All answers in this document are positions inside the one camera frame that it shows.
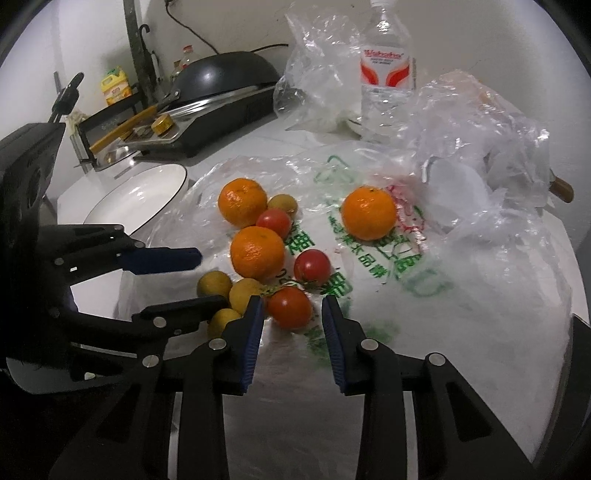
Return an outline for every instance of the water bottle label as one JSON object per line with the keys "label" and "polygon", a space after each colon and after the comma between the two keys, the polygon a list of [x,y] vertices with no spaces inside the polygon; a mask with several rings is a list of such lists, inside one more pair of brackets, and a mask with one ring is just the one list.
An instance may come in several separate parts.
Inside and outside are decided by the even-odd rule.
{"label": "water bottle label", "polygon": [[361,52],[361,82],[366,85],[412,89],[412,60],[403,48],[365,45]]}

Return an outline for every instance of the frying pan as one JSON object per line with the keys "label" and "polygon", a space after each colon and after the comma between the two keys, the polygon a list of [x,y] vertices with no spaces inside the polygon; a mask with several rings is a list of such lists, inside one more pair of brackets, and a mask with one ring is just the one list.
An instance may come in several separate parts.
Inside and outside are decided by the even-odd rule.
{"label": "frying pan", "polygon": [[142,110],[95,142],[90,151],[96,155],[118,137],[142,121],[167,108],[176,108],[203,98],[231,92],[253,85],[274,85],[279,75],[260,55],[249,51],[233,51],[213,55],[187,66],[173,83],[171,93],[161,102]]}

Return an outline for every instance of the kitchen counter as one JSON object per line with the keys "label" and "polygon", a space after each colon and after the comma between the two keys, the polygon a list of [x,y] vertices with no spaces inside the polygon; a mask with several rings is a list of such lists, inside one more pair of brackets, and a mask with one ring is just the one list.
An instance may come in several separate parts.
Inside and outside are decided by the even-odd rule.
{"label": "kitchen counter", "polygon": [[[351,134],[347,131],[339,134],[286,131],[282,120],[270,116],[224,137],[206,147],[197,156],[179,163],[187,168],[190,179],[195,181],[216,164],[239,155],[297,155],[310,148],[350,139]],[[89,172],[58,199],[58,223],[83,223],[93,207],[112,189],[141,171],[161,163],[169,162],[136,161],[128,158],[101,172]],[[562,272],[573,290],[571,310],[589,323],[589,311],[579,265],[564,225],[555,215],[551,201],[544,209],[542,219],[551,233],[551,241]],[[119,270],[73,286],[72,292],[79,310],[104,317],[116,317],[121,274],[122,271]]]}

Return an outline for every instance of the wooden handle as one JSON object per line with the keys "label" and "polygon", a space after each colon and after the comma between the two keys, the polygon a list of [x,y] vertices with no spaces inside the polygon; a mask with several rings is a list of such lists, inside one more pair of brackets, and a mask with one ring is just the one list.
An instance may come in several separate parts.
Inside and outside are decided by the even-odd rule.
{"label": "wooden handle", "polygon": [[572,185],[563,179],[556,177],[550,183],[550,193],[554,193],[560,200],[570,203],[574,200],[574,189]]}
{"label": "wooden handle", "polygon": [[103,138],[97,140],[90,148],[90,151],[93,155],[96,155],[98,152],[106,148],[112,142],[114,142],[118,137],[123,135],[125,132],[128,132],[133,127],[135,127],[138,123],[142,120],[145,120],[151,116],[155,116],[158,112],[158,105],[149,106],[146,110],[142,110],[140,113],[137,113],[133,117],[127,119],[117,128],[111,130],[107,133]]}

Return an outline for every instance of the orange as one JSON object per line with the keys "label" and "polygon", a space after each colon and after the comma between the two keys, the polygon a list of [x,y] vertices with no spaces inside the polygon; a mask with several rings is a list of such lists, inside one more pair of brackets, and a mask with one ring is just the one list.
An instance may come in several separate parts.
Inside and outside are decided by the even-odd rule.
{"label": "orange", "polygon": [[352,191],[340,209],[347,233],[360,240],[378,240],[396,223],[392,197],[377,187],[363,186]]}
{"label": "orange", "polygon": [[285,247],[273,230],[247,226],[240,230],[230,245],[230,260],[236,273],[263,281],[283,269]]}
{"label": "orange", "polygon": [[254,225],[259,215],[267,209],[267,194],[254,180],[232,180],[222,188],[217,207],[228,222],[244,228]]}

